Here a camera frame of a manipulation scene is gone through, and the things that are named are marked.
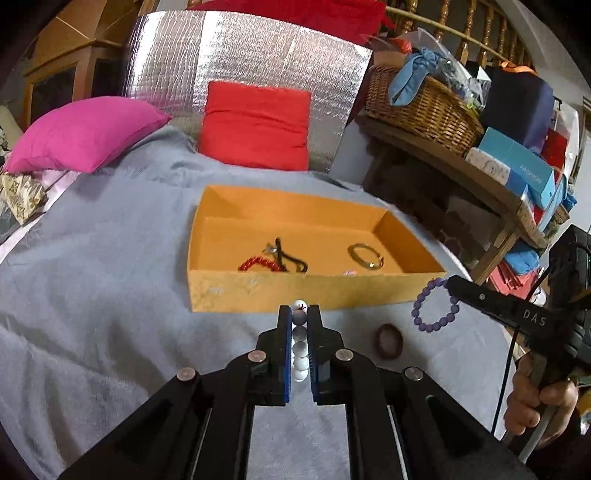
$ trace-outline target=brown bracelet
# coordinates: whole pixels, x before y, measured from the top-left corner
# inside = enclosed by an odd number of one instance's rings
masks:
[[[385,337],[390,336],[394,340],[394,345],[390,348],[389,345],[385,345]],[[402,355],[402,349],[404,347],[404,340],[402,333],[391,323],[384,323],[375,332],[375,349],[378,356],[384,360],[396,360]]]

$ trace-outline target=wooden cabinet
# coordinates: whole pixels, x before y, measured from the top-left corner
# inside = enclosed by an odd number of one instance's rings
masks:
[[[37,38],[25,72],[22,123],[73,100],[115,95],[140,0],[73,0]]]

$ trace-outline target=orange box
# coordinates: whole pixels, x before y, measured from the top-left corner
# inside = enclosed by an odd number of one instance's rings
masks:
[[[288,255],[308,263],[307,273],[272,272],[260,265],[238,271],[248,258],[264,257],[263,249],[277,237]],[[367,270],[356,263],[347,248],[357,243],[380,252],[384,266]],[[375,260],[368,251],[356,251]],[[295,270],[291,262],[284,264]],[[350,271],[356,274],[344,274]],[[275,190],[208,186],[191,229],[187,275],[194,312],[276,312],[296,299],[322,309],[414,300],[444,272],[385,209]]]

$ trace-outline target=silver insulation panel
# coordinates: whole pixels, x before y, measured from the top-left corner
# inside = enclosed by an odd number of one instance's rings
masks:
[[[129,41],[124,95],[199,136],[207,86],[227,80],[312,93],[310,169],[328,171],[371,51],[309,28],[233,12],[156,12]]]

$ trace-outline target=wooden shelf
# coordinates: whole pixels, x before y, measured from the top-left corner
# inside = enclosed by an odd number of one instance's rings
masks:
[[[528,206],[503,185],[467,163],[459,155],[438,143],[367,116],[357,117],[356,122],[365,134],[415,156],[471,192],[499,215],[509,227],[514,225],[516,233],[532,247],[545,249],[548,246],[548,240],[537,229]]]

